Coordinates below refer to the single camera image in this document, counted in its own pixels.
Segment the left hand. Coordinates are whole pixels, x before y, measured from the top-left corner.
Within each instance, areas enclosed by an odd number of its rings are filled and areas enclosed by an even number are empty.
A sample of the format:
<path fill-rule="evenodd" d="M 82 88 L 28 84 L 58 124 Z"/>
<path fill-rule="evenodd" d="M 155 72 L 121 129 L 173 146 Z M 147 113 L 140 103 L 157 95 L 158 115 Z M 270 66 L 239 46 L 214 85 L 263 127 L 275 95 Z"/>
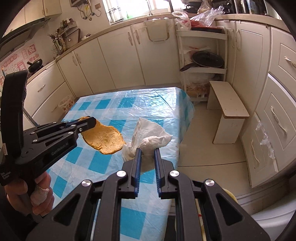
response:
<path fill-rule="evenodd" d="M 48 190 L 47 197 L 42 203 L 36 202 L 40 201 L 40 198 L 36 199 L 33 194 L 28 194 L 27 183 L 19 178 L 4 186 L 6 198 L 16 211 L 24 215 L 32 213 L 45 216 L 52 210 L 54 204 L 53 190 L 50 187 L 51 177 L 47 172 L 44 172 L 35 179 L 35 183 L 39 189 Z"/>

